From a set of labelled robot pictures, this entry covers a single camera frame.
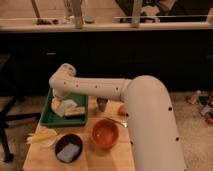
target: green tray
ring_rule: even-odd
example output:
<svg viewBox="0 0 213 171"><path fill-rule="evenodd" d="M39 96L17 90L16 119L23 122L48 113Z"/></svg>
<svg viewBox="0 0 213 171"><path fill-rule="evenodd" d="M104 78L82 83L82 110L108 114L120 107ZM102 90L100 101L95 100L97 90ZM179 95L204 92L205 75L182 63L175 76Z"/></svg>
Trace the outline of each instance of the green tray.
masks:
<svg viewBox="0 0 213 171"><path fill-rule="evenodd" d="M85 107L85 115L80 117L65 118L56 115L51 110L52 103L52 89L50 88L47 94L44 111L42 112L40 123L46 127L67 127L67 126L83 126L88 119L88 96L70 93L69 99L74 100L78 106Z"/></svg>

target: black bowl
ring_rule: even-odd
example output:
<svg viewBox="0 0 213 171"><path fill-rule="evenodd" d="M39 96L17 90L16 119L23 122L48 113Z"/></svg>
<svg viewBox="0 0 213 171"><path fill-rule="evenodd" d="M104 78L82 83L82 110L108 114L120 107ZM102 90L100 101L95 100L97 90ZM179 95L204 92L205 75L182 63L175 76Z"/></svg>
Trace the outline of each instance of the black bowl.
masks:
<svg viewBox="0 0 213 171"><path fill-rule="evenodd" d="M82 149L83 149L83 142L81 140L81 138L75 134L67 134L65 136L63 136L56 144L55 146L55 154L56 154L56 158L57 158L57 154L69 143L72 143L74 145L77 145L80 149L79 152L73 157L73 161L75 161L81 154Z"/></svg>

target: wooden table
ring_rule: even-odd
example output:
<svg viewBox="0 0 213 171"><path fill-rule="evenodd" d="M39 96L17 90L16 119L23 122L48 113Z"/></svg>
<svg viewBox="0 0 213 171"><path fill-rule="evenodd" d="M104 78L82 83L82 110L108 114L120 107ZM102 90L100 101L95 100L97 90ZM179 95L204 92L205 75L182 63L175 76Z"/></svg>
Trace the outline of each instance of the wooden table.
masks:
<svg viewBox="0 0 213 171"><path fill-rule="evenodd" d="M95 146L91 141L92 127L95 122L103 117L111 117L125 120L118 116L117 111L120 102L109 101L105 112L99 112L96 108L96 99L89 97L88 121L81 127L54 128L64 135L77 134L83 140L83 151L80 157L69 164L56 159L54 148L42 148L37 144L30 145L25 163L25 171L134 171L134 162L129 140L128 129L118 124L119 139L110 150L103 150ZM47 129L38 124L36 132Z"/></svg>

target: red bowl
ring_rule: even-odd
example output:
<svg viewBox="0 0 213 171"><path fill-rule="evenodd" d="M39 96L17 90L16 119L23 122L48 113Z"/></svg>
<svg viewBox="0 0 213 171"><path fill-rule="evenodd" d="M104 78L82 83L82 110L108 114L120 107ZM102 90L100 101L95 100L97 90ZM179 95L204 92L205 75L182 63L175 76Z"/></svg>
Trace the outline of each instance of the red bowl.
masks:
<svg viewBox="0 0 213 171"><path fill-rule="evenodd" d="M92 140L101 148L111 148L117 142L118 136L118 127L112 121L103 119L93 126Z"/></svg>

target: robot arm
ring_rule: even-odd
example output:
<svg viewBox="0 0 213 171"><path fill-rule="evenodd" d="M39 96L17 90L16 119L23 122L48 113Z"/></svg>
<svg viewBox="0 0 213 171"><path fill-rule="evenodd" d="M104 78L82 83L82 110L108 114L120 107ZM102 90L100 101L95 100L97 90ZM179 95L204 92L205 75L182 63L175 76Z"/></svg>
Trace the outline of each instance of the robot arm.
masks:
<svg viewBox="0 0 213 171"><path fill-rule="evenodd" d="M74 92L123 101L137 171L186 171L170 97L158 79L88 79L75 73L63 64L49 81L53 95L63 99Z"/></svg>

